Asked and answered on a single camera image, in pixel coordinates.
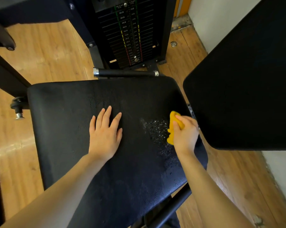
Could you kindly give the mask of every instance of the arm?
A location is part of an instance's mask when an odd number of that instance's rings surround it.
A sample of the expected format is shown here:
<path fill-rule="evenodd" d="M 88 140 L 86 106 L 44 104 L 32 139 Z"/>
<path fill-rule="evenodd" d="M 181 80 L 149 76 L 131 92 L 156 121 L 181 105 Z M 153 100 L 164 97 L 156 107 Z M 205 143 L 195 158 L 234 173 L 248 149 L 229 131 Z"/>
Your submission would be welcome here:
<path fill-rule="evenodd" d="M 102 109 L 89 127 L 89 153 L 55 184 L 39 195 L 33 202 L 5 222 L 1 228 L 65 228 L 68 226 L 80 200 L 92 178 L 113 157 L 122 138 L 117 132 L 122 113 L 109 127 L 111 107 Z"/>
<path fill-rule="evenodd" d="M 205 228 L 253 228 L 250 221 L 221 191 L 194 155 L 198 123 L 187 116 L 177 119 L 185 125 L 180 130 L 174 122 L 174 146 L 182 164 Z"/>

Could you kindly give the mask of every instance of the person's left hand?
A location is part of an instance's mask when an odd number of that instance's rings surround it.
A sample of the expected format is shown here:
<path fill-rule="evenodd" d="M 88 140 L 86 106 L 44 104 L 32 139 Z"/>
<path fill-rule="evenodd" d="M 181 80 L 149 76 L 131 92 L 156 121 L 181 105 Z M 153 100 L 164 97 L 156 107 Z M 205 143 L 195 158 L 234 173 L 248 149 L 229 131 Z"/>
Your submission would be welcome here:
<path fill-rule="evenodd" d="M 122 139 L 122 128 L 117 131 L 122 113 L 118 113 L 109 126 L 110 114 L 111 106 L 106 111 L 103 108 L 96 121 L 95 116 L 92 117 L 89 127 L 89 154 L 105 162 L 114 156 Z"/>

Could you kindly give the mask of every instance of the white wall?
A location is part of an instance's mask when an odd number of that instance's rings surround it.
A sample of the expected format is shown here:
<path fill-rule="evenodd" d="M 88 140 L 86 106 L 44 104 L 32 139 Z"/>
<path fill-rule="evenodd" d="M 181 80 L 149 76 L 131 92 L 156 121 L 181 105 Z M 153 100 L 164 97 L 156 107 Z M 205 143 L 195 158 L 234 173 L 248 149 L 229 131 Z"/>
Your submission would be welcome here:
<path fill-rule="evenodd" d="M 210 52 L 260 0 L 192 0 L 188 11 L 207 52 Z M 263 151 L 286 197 L 286 151 Z"/>
<path fill-rule="evenodd" d="M 210 52 L 260 0 L 191 0 L 188 14 Z"/>

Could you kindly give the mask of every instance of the person's right arm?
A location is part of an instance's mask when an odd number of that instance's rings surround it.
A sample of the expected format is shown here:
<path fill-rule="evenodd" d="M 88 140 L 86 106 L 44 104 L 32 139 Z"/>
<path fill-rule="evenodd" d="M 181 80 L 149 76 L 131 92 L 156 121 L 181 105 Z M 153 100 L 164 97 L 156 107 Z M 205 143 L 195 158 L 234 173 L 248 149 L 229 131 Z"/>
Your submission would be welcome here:
<path fill-rule="evenodd" d="M 176 118 L 185 125 L 180 130 L 174 122 L 174 146 L 181 162 L 205 228 L 254 228 L 250 221 L 221 191 L 194 155 L 198 123 L 187 116 Z"/>

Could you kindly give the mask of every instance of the hand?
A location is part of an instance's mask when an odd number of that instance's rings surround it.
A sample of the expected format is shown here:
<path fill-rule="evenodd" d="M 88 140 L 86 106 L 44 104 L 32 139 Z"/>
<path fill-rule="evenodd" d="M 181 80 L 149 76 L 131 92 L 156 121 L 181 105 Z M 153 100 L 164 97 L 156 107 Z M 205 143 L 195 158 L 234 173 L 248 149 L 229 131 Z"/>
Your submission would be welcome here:
<path fill-rule="evenodd" d="M 177 122 L 174 124 L 174 146 L 177 155 L 193 155 L 194 147 L 198 139 L 199 130 L 198 123 L 195 119 L 188 116 L 179 116 L 176 115 L 176 118 L 179 119 L 185 125 L 184 129 L 181 130 Z"/>
<path fill-rule="evenodd" d="M 111 159 L 117 151 L 122 139 L 122 128 L 117 132 L 122 113 L 118 113 L 109 126 L 111 106 L 103 108 L 95 122 L 95 116 L 90 121 L 89 154 L 94 154 L 103 161 Z"/>

